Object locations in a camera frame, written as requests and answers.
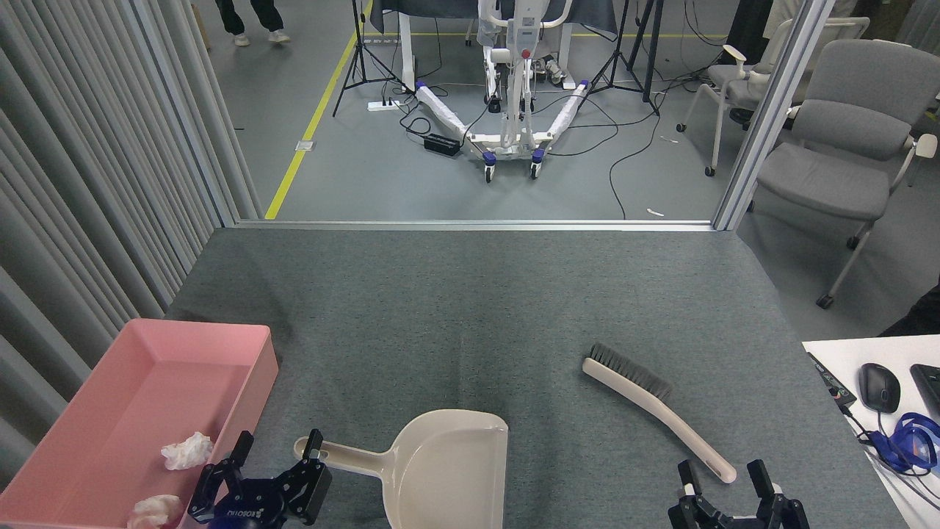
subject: light stand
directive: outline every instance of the light stand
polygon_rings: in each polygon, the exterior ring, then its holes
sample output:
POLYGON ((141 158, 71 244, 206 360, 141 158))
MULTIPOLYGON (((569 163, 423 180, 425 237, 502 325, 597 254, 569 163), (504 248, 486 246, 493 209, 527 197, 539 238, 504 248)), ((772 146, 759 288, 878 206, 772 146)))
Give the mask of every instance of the light stand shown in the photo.
POLYGON ((623 31, 626 29, 627 7, 630 5, 630 0, 623 0, 623 13, 620 15, 620 27, 617 32, 617 46, 614 48, 614 53, 611 54, 610 58, 607 59, 607 62, 605 62, 601 69, 597 72, 597 75, 594 76, 594 79, 590 83, 590 90, 588 91, 588 94, 597 93, 608 88, 618 88, 631 92, 640 92, 643 94, 643 102, 649 103, 653 112, 659 116, 659 107, 656 106, 656 103, 650 97, 650 90, 652 88, 652 74, 656 67, 656 46, 659 43, 659 26, 663 20, 664 2, 665 0, 647 0, 646 8, 643 9, 643 18, 639 21, 639 27, 636 29, 634 49, 630 53, 630 60, 627 60, 626 57, 623 56, 621 46, 623 45, 623 31), (637 77, 636 73, 634 72, 634 64, 636 63, 636 55, 639 53, 640 45, 643 42, 643 34, 646 32, 651 13, 652 32, 650 33, 650 56, 649 60, 647 61, 646 82, 641 83, 639 77, 637 77), (626 67, 627 72, 629 72, 633 77, 634 81, 636 82, 636 88, 622 87, 614 84, 614 80, 617 77, 618 59, 623 62, 623 66, 626 67), (598 83, 604 77, 604 74, 608 68, 610 68, 610 75, 607 76, 606 84, 598 87, 598 83))
POLYGON ((368 83, 384 83, 386 81, 398 81, 403 87, 405 86, 404 82, 395 75, 390 68, 385 66, 378 57, 373 54, 369 48, 366 47, 366 44, 362 41, 362 28, 360 25, 366 23, 366 15, 359 12, 359 7, 356 5, 356 0, 352 0, 352 17, 355 20, 355 53, 352 55, 352 62, 350 62, 350 68, 346 71, 346 80, 343 81, 343 88, 339 91, 339 97, 337 98, 337 104, 333 107, 333 117, 337 116, 337 110, 339 109, 339 102, 343 100, 343 92, 350 88, 360 87, 368 83), (372 61, 375 63, 380 70, 384 71, 387 76, 380 77, 378 79, 369 79, 366 75, 366 56, 364 53, 369 54, 372 58, 372 61), (362 80, 356 81, 350 84, 350 78, 353 76, 353 70, 356 68, 356 61, 359 62, 359 70, 362 71, 362 80))

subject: gray curtain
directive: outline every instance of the gray curtain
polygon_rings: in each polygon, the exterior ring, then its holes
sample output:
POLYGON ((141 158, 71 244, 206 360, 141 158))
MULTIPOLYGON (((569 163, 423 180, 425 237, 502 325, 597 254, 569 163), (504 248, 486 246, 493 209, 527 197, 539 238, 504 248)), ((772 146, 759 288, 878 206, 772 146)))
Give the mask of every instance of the gray curtain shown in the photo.
POLYGON ((898 42, 940 56, 940 2, 916 0, 904 18, 898 42))
POLYGON ((0 487, 259 201, 185 0, 0 0, 0 487))

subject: office chair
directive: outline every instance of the office chair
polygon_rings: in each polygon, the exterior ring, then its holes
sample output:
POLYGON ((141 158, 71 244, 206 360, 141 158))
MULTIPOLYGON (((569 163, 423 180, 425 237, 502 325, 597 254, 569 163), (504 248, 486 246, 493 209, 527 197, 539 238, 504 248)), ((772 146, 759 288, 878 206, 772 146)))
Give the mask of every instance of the office chair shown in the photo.
POLYGON ((910 133, 937 92, 940 57, 884 40, 837 40, 822 50, 803 104, 790 109, 793 136, 800 144, 778 145, 764 160, 758 184, 784 200, 862 222, 846 243, 852 257, 816 300, 823 309, 832 305, 913 157, 933 158, 936 153, 936 136, 925 134, 914 141, 910 133), (812 151, 806 142, 881 161, 906 154, 891 176, 812 151))
MULTIPOLYGON (((692 99, 692 105, 685 113, 685 119, 676 125, 676 130, 685 132, 686 123, 692 117, 692 111, 698 103, 698 96, 702 93, 708 94, 718 103, 718 116, 714 124, 714 144, 712 147, 712 162, 705 167, 707 176, 714 176, 714 169, 718 165, 718 146, 721 144, 721 127, 725 118, 725 111, 729 108, 744 108, 746 110, 756 110, 760 100, 767 93, 767 86, 770 81, 770 74, 776 67, 780 54, 783 51, 783 45, 790 35, 790 29, 793 20, 784 21, 774 32, 767 48, 760 57, 760 62, 754 66, 745 66, 747 58, 739 52, 734 46, 725 44, 723 47, 731 55, 736 64, 715 64, 709 67, 708 75, 714 86, 703 83, 698 87, 695 97, 692 99)), ((858 39, 862 33, 869 27, 869 19, 866 17, 853 18, 831 18, 826 20, 825 26, 820 34, 820 39, 816 43, 813 55, 809 58, 807 68, 803 72, 803 78, 797 87, 793 96, 795 103, 803 101, 806 93, 806 87, 809 78, 815 69, 817 59, 823 47, 833 40, 858 39)))

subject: black mouse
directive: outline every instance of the black mouse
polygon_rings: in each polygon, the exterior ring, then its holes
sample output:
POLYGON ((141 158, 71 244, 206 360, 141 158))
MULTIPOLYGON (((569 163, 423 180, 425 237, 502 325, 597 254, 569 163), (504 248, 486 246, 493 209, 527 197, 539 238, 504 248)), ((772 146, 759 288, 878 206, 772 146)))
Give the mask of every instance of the black mouse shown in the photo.
POLYGON ((877 363, 866 363, 858 372, 862 404, 875 411, 894 413, 901 401, 901 384, 894 373, 877 363))

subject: tissue paper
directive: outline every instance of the tissue paper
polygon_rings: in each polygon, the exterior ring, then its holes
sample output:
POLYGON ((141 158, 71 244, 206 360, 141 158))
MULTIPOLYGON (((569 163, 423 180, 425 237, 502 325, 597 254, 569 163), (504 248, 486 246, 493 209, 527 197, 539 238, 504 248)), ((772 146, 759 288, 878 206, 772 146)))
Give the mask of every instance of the tissue paper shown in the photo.
POLYGON ((177 496, 151 496, 133 506, 127 529, 160 529, 182 515, 182 502, 177 496))
POLYGON ((212 455, 212 440, 196 432, 183 442, 168 444, 160 450, 166 457, 164 465, 167 470, 181 471, 204 465, 212 455))

